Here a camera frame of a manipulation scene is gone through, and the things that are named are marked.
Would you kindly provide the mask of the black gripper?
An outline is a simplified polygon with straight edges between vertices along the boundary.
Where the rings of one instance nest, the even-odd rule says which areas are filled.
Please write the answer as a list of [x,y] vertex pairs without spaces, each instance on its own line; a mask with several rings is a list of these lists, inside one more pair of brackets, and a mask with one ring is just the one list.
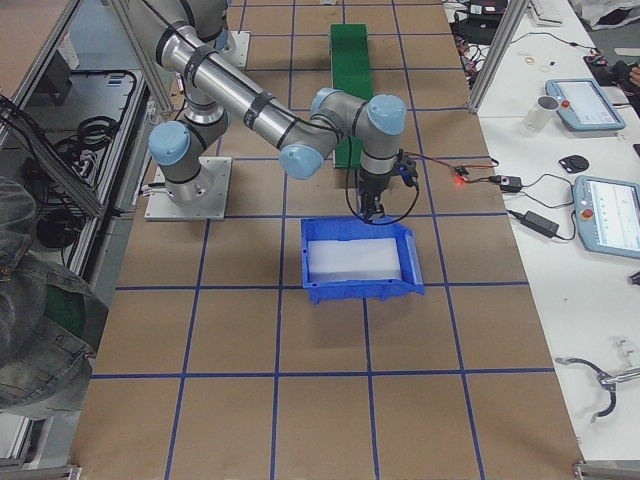
[[359,213],[365,223],[385,216],[381,196],[389,185],[390,177],[390,173],[374,174],[366,169],[358,170]]

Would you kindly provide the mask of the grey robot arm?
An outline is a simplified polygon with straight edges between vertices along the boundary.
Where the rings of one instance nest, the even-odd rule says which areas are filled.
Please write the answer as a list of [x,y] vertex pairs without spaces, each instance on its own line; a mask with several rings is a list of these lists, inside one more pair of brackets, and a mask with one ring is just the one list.
[[185,82],[185,110],[149,137],[172,201],[183,205],[207,194],[213,176],[200,157],[238,119],[279,151],[281,167],[298,180],[311,178],[339,144],[358,139],[359,207],[353,213],[365,223],[383,218],[381,196],[391,177],[415,184],[400,146],[405,103],[395,95],[365,100],[322,88],[310,118],[300,118],[222,56],[228,6],[226,1],[133,1],[129,7],[141,47]]

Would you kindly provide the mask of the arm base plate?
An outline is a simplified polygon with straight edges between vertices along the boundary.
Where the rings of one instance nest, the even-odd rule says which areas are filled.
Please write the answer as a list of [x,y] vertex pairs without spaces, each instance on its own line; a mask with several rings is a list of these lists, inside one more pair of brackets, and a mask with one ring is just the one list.
[[154,182],[159,187],[148,188],[145,219],[148,221],[223,220],[231,177],[231,157],[199,158],[198,176],[184,184],[167,182],[159,167]]
[[248,31],[224,30],[216,40],[221,55],[236,68],[247,65],[251,34]]

